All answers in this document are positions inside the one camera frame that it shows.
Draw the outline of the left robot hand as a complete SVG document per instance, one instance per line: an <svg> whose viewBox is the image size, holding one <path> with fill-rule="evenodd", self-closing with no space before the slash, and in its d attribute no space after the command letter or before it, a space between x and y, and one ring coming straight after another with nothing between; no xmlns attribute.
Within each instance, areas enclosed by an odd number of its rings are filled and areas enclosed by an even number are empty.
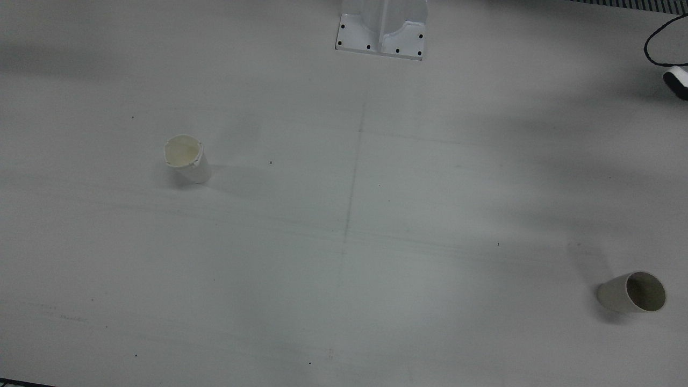
<svg viewBox="0 0 688 387"><path fill-rule="evenodd" d="M672 66L663 76L664 83L678 98L687 101L687 71L680 66Z"/></svg>

